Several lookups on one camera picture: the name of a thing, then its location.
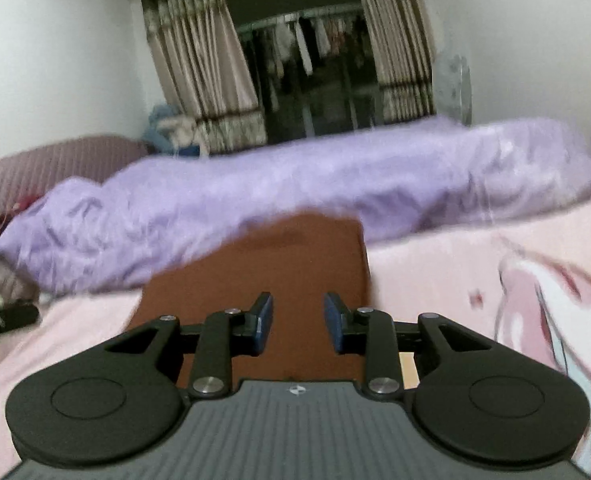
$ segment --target pink fabric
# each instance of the pink fabric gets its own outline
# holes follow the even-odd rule
[[[50,307],[37,328],[15,336],[15,347],[0,364],[0,478],[20,462],[4,418],[13,387],[32,373],[121,332],[140,297],[141,292],[134,291],[61,300]]]
[[[368,259],[374,304],[394,319],[439,312],[591,387],[591,202],[514,226],[417,235],[371,247]],[[0,477],[18,463],[4,420],[12,388],[121,332],[139,300],[138,292],[63,300],[22,336],[0,365]],[[591,474],[591,426],[575,462]]]
[[[374,302],[394,319],[441,313],[566,373],[591,404],[591,203],[414,237],[368,257]],[[574,460],[591,475],[591,424]]]

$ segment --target circular pad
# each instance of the circular pad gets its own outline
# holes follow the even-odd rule
[[[61,362],[13,389],[6,418],[23,459],[110,464],[155,446],[175,427],[184,409],[175,384],[138,356],[104,357]]]
[[[478,381],[469,389],[476,408],[502,418],[533,415],[544,403],[540,388],[515,377],[495,376]]]
[[[573,454],[589,403],[569,378],[523,356],[463,352],[424,377],[413,413],[439,444],[476,462],[545,465]]]
[[[98,377],[64,383],[54,392],[51,403],[64,416],[92,420],[111,415],[126,399],[120,384]]]

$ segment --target hanging clothes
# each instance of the hanging clothes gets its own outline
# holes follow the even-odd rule
[[[357,44],[362,49],[365,57],[373,57],[373,49],[371,49],[371,40],[369,39],[369,29],[367,27],[367,20],[364,16],[357,15],[353,22],[353,34],[356,38]]]
[[[270,30],[262,31],[262,43],[264,43],[264,62],[267,65],[267,72],[269,72],[269,75],[274,76],[276,74],[276,56],[273,52],[273,34]]]
[[[311,20],[306,18],[300,18],[298,20],[300,27],[304,34],[304,41],[306,42],[306,48],[309,51],[309,57],[311,58],[311,64],[314,68],[322,66],[322,60],[320,59],[320,52],[318,51],[318,43],[315,36],[315,28]]]
[[[271,97],[271,111],[277,112],[280,110],[280,101],[278,100],[278,92],[272,80],[269,80],[269,96]]]
[[[271,91],[269,90],[269,73],[267,71],[265,43],[262,35],[257,30],[253,31],[253,51],[255,53],[255,64],[258,70],[258,82],[260,84],[260,99],[265,110],[271,107]]]
[[[329,36],[327,36],[327,31],[324,29],[324,22],[321,18],[315,20],[315,42],[318,45],[320,57],[327,57],[331,51],[331,43],[329,42]]]
[[[296,42],[293,32],[287,23],[278,23],[275,28],[275,48],[282,62],[291,59],[291,49]]]
[[[245,41],[242,45],[242,52],[244,53],[244,59],[249,67],[249,72],[252,76],[253,88],[258,96],[259,104],[262,106],[262,94],[260,93],[260,75],[258,74],[258,67],[256,66],[256,56],[253,50],[253,41]]]
[[[306,40],[304,39],[304,32],[300,22],[295,22],[295,37],[297,39],[297,46],[300,50],[300,57],[302,58],[302,64],[306,75],[313,74],[313,64],[311,63],[311,57],[309,56],[309,50],[307,49]]]
[[[347,22],[344,18],[337,18],[336,23],[338,24],[338,30],[341,34],[346,33],[347,31]]]
[[[344,47],[344,33],[340,30],[339,20],[330,19],[324,23],[329,43],[331,44],[331,55],[339,56],[340,51]]]
[[[350,22],[349,36],[351,37],[351,43],[353,45],[353,57],[355,66],[362,68],[365,64],[365,48],[364,48],[364,36],[368,34],[367,22],[365,19],[358,15],[355,19]]]
[[[282,63],[282,58],[280,57],[280,50],[278,48],[278,40],[276,37],[276,28],[273,27],[271,30],[268,31],[269,41],[273,44],[271,48],[271,52],[273,54],[273,62],[276,66],[276,76],[278,79],[282,79],[285,75],[285,67]]]
[[[294,74],[297,73],[296,62],[289,60],[284,63],[284,75],[280,80],[280,89],[284,95],[289,95],[294,91]]]

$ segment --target curtain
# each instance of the curtain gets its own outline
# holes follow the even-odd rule
[[[162,91],[197,124],[212,152],[266,144],[264,118],[224,0],[142,0]]]
[[[431,48],[419,0],[362,0],[384,120],[411,121],[435,113]]]

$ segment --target black object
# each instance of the black object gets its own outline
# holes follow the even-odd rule
[[[258,77],[258,86],[260,91],[258,97],[260,99],[260,105],[265,110],[271,110],[271,91],[269,86],[271,81],[269,80],[269,72],[267,69],[267,54],[265,49],[265,43],[262,39],[262,35],[259,31],[254,30],[252,32],[252,49],[253,56],[255,57],[255,70]]]
[[[315,38],[315,28],[313,27],[313,23],[306,18],[298,19],[298,23],[302,28],[304,43],[306,44],[306,49],[309,51],[311,65],[313,68],[318,68],[322,66],[322,59],[320,59],[320,52],[318,51],[318,42]]]
[[[436,443],[459,456],[518,467],[566,460],[588,425],[589,403],[568,377],[438,314],[394,324],[384,312],[350,312],[328,294],[325,318],[336,351],[367,357],[363,390],[376,399],[400,396],[369,386],[375,378],[402,384],[393,342],[395,357],[415,353],[421,380],[407,405]]]
[[[29,376],[6,405],[18,454],[78,467],[153,446],[180,420],[184,399],[230,392],[231,357],[260,354],[271,320],[268,293],[249,312],[217,312],[202,325],[180,327],[174,316],[162,316]],[[191,384],[179,390],[182,355],[192,353]],[[202,379],[209,384],[199,391],[194,386]]]
[[[15,301],[0,309],[0,336],[6,332],[31,326],[40,318],[38,308],[25,300]]]
[[[330,293],[324,316],[336,351],[365,356],[358,390],[245,380],[232,395],[231,357],[264,350],[267,293],[249,312],[217,312],[201,325],[163,316],[12,391],[7,422],[24,462],[8,478],[265,480],[285,467],[302,478],[319,477],[315,468],[360,478],[583,478],[569,460],[589,403],[569,378],[438,314],[393,322]],[[415,353],[416,390],[403,388],[400,351]],[[178,389],[188,353],[189,385]]]

